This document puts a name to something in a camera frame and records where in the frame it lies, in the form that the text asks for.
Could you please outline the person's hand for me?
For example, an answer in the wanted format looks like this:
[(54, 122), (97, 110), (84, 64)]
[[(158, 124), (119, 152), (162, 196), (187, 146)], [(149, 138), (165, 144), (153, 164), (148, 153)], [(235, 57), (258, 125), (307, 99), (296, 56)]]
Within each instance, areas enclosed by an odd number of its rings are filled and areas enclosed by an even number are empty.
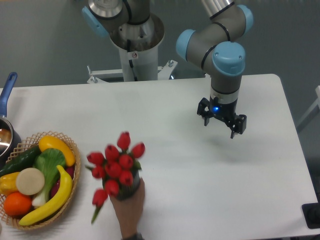
[(145, 201), (145, 182), (141, 178), (136, 192), (125, 200), (110, 198), (121, 233), (122, 240), (143, 240), (138, 232), (138, 224), (142, 217)]

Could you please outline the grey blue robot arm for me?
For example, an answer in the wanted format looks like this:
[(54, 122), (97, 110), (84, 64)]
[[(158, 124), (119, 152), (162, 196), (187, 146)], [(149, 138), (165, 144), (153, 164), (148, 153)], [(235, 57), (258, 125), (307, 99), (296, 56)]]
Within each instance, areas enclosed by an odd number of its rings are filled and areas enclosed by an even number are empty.
[[(232, 135), (242, 134), (247, 117), (236, 113), (236, 105), (246, 53), (237, 39), (253, 26), (253, 14), (232, 0), (204, 0), (202, 5), (210, 25), (201, 31), (184, 30), (175, 49), (211, 78), (210, 97), (197, 107), (204, 123), (215, 118), (225, 123)], [(148, 0), (89, 0), (81, 13), (93, 32), (109, 37), (118, 48), (126, 82), (158, 79), (158, 46), (165, 29), (161, 19), (151, 13)]]

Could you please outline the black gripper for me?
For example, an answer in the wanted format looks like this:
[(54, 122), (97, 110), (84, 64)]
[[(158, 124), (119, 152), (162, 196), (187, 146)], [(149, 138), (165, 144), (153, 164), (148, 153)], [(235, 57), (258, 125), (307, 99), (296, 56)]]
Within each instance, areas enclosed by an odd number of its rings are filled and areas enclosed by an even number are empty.
[(242, 135), (247, 127), (247, 116), (245, 114), (236, 114), (236, 106), (238, 100), (231, 103), (219, 103), (218, 97), (208, 100), (202, 98), (198, 103), (197, 115), (204, 119), (204, 126), (206, 127), (211, 118), (215, 118), (223, 123), (231, 130), (230, 138), (233, 139), (235, 135)]

